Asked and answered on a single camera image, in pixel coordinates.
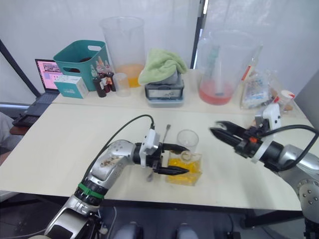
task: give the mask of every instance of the green band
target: green band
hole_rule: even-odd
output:
[[[92,191],[91,189],[87,188],[87,187],[86,187],[84,184],[82,184],[82,183],[79,183],[78,187],[83,190],[83,193],[84,193],[85,195],[91,195],[91,196],[96,197],[96,198],[99,198],[99,199],[104,199],[104,195]]]

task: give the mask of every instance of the red liquid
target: red liquid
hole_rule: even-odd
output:
[[[228,103],[232,97],[233,90],[229,84],[224,85],[223,93],[216,94],[215,82],[202,82],[199,88],[200,98],[211,105],[224,105]]]

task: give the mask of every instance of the yellow liquid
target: yellow liquid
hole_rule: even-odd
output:
[[[139,75],[140,72],[144,69],[144,65],[142,64],[127,64],[121,65],[115,69],[116,73],[125,73],[128,76],[128,81],[130,87],[138,87]]]
[[[182,185],[194,185],[201,176],[200,160],[185,163],[180,158],[170,158],[168,160],[169,166],[178,166],[189,170],[188,173],[167,176],[166,181],[169,183],[182,184]]]

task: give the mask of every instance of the large plastic beaker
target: large plastic beaker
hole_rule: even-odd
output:
[[[128,76],[130,87],[137,87],[145,65],[144,21],[132,16],[115,16],[100,21],[116,73]]]
[[[197,67],[203,72],[200,98],[213,105],[228,103],[256,46],[253,36],[237,30],[220,30],[201,39],[197,52]]]

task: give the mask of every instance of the white curtain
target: white curtain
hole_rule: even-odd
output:
[[[202,36],[238,29],[264,44],[257,69],[277,70],[299,93],[319,69],[318,0],[209,0]]]
[[[199,0],[1,0],[0,38],[27,77],[43,92],[34,59],[52,59],[75,40],[104,41],[98,23],[111,16],[144,19],[146,53],[152,47],[164,48],[178,53],[190,66],[199,3]],[[1,75],[0,101],[7,101],[2,91],[11,91],[8,84],[14,77]],[[30,103],[25,92],[20,98]]]

